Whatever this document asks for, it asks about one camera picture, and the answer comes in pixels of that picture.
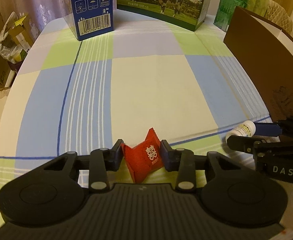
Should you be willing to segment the red candy wrapper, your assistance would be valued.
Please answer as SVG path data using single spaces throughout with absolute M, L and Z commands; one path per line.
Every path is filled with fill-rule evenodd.
M 136 184 L 141 184 L 149 173 L 163 167 L 160 140 L 153 128 L 148 130 L 145 140 L 140 144 L 131 148 L 122 143 L 121 148 L 131 178 Z

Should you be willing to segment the checked bed sheet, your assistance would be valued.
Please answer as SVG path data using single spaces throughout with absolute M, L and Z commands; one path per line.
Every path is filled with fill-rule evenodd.
M 226 133 L 270 122 L 251 79 L 207 16 L 197 31 L 117 10 L 115 29 L 78 41 L 63 18 L 39 35 L 11 87 L 0 122 L 0 189 L 67 151 L 87 155 L 153 128 L 174 148 L 220 152 L 249 168 Z

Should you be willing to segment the brown shoe box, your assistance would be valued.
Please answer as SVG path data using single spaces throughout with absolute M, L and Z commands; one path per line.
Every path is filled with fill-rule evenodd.
M 236 7 L 224 38 L 272 120 L 293 116 L 293 38 L 275 23 Z

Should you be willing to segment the quilted beige chair cover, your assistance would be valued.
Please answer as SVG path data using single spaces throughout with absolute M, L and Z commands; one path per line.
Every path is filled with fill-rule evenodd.
M 269 0 L 264 18 L 275 23 L 288 34 L 292 32 L 293 21 L 286 12 L 286 10 L 277 2 Z

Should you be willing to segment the cardboard boxes pile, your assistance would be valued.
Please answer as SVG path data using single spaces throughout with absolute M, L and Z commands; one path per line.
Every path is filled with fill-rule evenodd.
M 0 14 L 0 87 L 10 71 L 17 73 L 40 32 L 29 14 L 12 12 L 6 21 Z

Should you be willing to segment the small white bottle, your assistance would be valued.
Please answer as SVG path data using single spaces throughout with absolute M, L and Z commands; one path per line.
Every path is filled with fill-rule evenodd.
M 247 120 L 233 128 L 231 131 L 227 132 L 225 140 L 227 141 L 232 135 L 240 137 L 252 137 L 255 132 L 256 126 L 254 122 L 252 122 L 251 120 Z

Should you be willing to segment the blue milk carton box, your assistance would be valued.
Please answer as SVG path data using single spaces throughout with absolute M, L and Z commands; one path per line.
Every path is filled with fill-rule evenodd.
M 114 30 L 113 0 L 61 0 L 64 19 L 78 41 Z

